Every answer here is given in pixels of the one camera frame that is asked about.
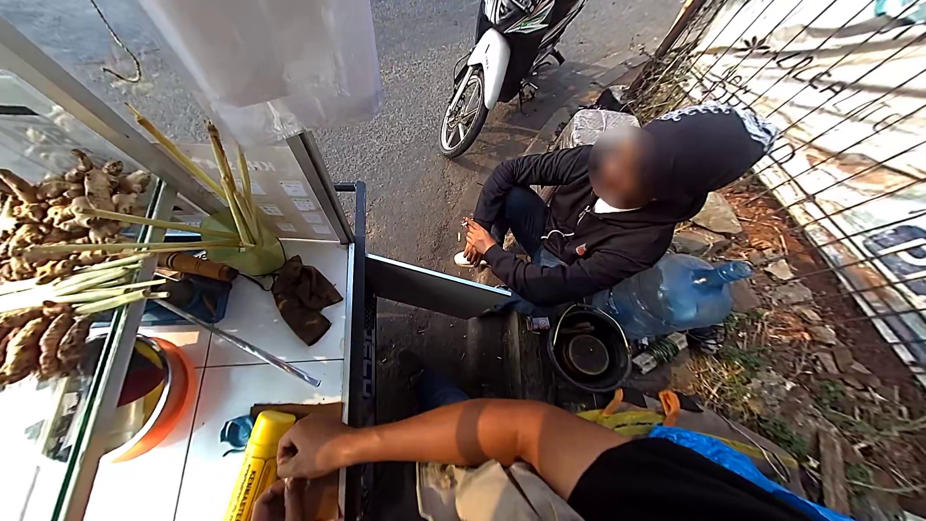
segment motorcycle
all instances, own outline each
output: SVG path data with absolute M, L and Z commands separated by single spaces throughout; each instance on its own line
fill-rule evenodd
M 536 71 L 557 51 L 585 0 L 482 0 L 476 45 L 454 66 L 454 94 L 441 124 L 441 153 L 455 158 L 476 141 L 489 111 L 515 95 L 522 100 Z M 466 66 L 459 64 L 466 60 Z

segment gallon water bottle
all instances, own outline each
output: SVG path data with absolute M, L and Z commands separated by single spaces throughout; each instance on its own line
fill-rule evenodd
M 751 274 L 745 262 L 714 268 L 691 255 L 667 255 L 595 304 L 617 319 L 630 340 L 667 335 L 723 322 L 732 310 L 728 283 Z

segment black pot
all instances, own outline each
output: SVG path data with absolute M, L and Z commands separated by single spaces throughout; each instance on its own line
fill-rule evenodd
M 589 392 L 612 391 L 631 372 L 631 351 L 620 325 L 607 313 L 576 304 L 559 317 L 546 343 L 557 373 Z

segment metal fence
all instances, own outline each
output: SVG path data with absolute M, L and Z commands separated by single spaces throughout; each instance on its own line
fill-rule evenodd
M 739 182 L 926 382 L 926 0 L 689 0 L 631 88 L 641 122 L 711 101 L 782 137 Z

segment motorcycle wheel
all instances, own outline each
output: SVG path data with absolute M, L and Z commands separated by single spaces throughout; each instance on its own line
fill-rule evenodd
M 455 158 L 472 146 L 489 116 L 489 109 L 482 102 L 485 92 L 482 68 L 473 67 L 468 76 L 464 75 L 465 83 L 461 81 L 450 98 L 441 123 L 441 154 L 448 158 Z

